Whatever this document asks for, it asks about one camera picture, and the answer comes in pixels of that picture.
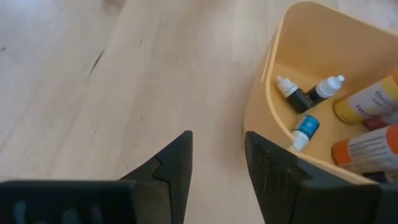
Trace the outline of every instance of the paint bottle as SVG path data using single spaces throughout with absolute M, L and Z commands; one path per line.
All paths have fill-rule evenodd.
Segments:
M 397 111 L 397 84 L 398 71 L 395 71 L 373 85 L 336 101 L 333 105 L 336 116 L 352 125 L 375 115 Z
M 384 115 L 374 116 L 363 121 L 369 130 L 387 127 L 390 124 L 398 124 L 398 111 Z
M 293 150 L 300 152 L 311 140 L 315 132 L 319 128 L 319 121 L 310 115 L 305 115 L 294 128 L 293 134 Z
M 340 167 L 358 174 L 398 171 L 398 124 L 337 142 L 332 157 Z
M 277 83 L 278 89 L 297 113 L 303 113 L 312 107 L 312 100 L 290 79 L 278 76 Z
M 365 173 L 362 175 L 382 184 L 398 184 L 397 171 Z
M 307 96 L 312 100 L 315 106 L 325 99 L 333 96 L 340 88 L 344 81 L 344 76 L 339 75 L 337 77 L 329 77 L 322 80 L 319 84 L 314 86 L 310 91 L 307 92 Z

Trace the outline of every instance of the wooden floor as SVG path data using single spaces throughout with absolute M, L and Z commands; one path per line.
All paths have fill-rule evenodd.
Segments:
M 293 2 L 0 1 L 0 178 L 118 179 L 191 129 L 185 223 L 263 223 L 243 113 Z M 398 31 L 396 0 L 320 2 Z

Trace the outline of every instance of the yellow plastic bin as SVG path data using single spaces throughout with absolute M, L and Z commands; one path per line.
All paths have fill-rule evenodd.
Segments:
M 367 129 L 339 121 L 332 104 L 397 68 L 398 35 L 321 4 L 296 3 L 285 13 L 254 79 L 244 115 L 244 131 L 255 131 L 288 149 L 299 115 L 277 89 L 276 76 L 290 78 L 307 91 L 327 77 L 344 75 L 343 88 L 336 96 L 306 112 L 320 121 L 320 128 L 305 149 L 295 154 L 352 183 L 371 183 L 333 162 L 334 142 Z

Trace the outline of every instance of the dropper bottle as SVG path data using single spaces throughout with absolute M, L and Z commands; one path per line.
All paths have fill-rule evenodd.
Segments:
M 315 106 L 325 99 L 333 96 L 337 90 L 339 90 L 344 82 L 344 76 L 339 75 L 337 77 L 329 77 L 322 80 L 319 84 L 314 86 L 310 91 L 307 92 L 307 96 L 313 101 Z
M 312 100 L 290 79 L 280 76 L 276 79 L 278 89 L 297 113 L 303 113 L 312 107 Z

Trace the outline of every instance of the white nozzle cap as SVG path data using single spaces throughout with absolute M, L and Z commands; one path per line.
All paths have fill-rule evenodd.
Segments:
M 293 134 L 293 147 L 296 152 L 300 152 L 310 141 L 310 138 L 301 131 L 294 130 Z
M 322 80 L 315 90 L 318 95 L 322 98 L 329 98 L 333 96 L 337 90 L 339 90 L 344 82 L 344 76 L 339 75 L 337 77 L 329 77 L 326 80 Z
M 290 96 L 298 89 L 298 87 L 288 78 L 277 76 L 276 80 L 278 81 L 278 89 L 280 92 L 282 92 L 285 98 Z

